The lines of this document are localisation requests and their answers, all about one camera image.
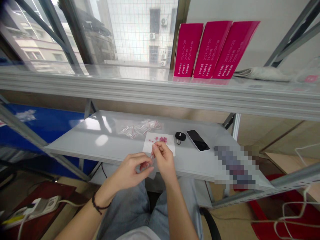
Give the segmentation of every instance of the power strip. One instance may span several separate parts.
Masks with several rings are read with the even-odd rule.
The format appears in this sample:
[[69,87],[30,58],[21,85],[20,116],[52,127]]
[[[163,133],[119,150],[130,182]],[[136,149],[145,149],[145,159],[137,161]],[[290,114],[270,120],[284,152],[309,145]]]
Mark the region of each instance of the power strip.
[[[59,206],[60,199],[61,199],[61,196],[55,196],[55,197],[52,197],[52,198],[49,198],[49,199],[44,199],[44,198],[35,199],[32,203],[36,204],[37,209],[24,207],[24,208],[16,211],[11,216],[11,218],[19,217],[19,216],[22,216],[22,215],[25,216],[27,214],[30,214],[30,213],[34,212],[35,214],[30,214],[29,215],[28,219],[26,220],[26,222],[27,222],[27,221],[29,221],[31,219],[43,216],[43,215],[45,215],[47,213],[55,211]],[[20,225],[22,221],[23,221],[23,219],[15,221],[13,223],[5,224],[5,225],[3,225],[3,230],[6,230],[6,229],[12,228],[14,226]]]

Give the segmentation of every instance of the hand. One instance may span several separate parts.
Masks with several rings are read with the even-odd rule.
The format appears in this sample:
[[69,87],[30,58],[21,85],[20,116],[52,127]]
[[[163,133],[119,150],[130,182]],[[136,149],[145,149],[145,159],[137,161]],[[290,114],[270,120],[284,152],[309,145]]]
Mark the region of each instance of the hand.
[[112,200],[118,191],[137,186],[149,176],[154,167],[149,167],[140,173],[137,173],[136,167],[140,165],[141,170],[142,167],[147,167],[150,164],[152,164],[152,160],[144,152],[129,154],[114,174],[107,178],[100,187],[96,194],[97,201],[104,206]]
[[157,166],[165,184],[169,184],[177,180],[173,154],[168,146],[164,142],[156,142],[152,145],[151,155],[153,154],[157,159]]

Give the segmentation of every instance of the white towel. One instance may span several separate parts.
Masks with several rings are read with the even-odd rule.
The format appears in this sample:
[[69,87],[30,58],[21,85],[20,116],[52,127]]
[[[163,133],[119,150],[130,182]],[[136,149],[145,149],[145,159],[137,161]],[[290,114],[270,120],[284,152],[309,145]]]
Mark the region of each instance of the white towel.
[[291,75],[286,75],[274,67],[247,68],[234,72],[233,76],[277,82],[289,82],[291,79]]

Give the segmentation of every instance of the black string bracelet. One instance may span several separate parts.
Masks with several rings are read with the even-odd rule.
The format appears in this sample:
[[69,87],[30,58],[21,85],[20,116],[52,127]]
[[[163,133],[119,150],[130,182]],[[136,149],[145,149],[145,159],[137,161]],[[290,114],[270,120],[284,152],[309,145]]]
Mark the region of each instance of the black string bracelet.
[[108,206],[106,206],[106,207],[99,207],[99,206],[97,206],[96,203],[95,203],[95,200],[94,200],[95,195],[96,195],[96,192],[95,192],[95,193],[93,194],[93,196],[92,196],[92,204],[93,204],[93,207],[100,213],[100,215],[102,215],[102,212],[101,212],[100,210],[107,209],[107,208],[110,206],[111,203],[110,203]]

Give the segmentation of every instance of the smartphone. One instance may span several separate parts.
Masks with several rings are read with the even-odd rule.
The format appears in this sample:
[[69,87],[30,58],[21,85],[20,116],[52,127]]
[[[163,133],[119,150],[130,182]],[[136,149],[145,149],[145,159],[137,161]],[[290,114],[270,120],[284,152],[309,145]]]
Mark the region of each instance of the smartphone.
[[207,151],[209,150],[209,146],[205,143],[205,141],[200,137],[196,130],[187,131],[187,135],[196,146],[196,148],[200,151]]

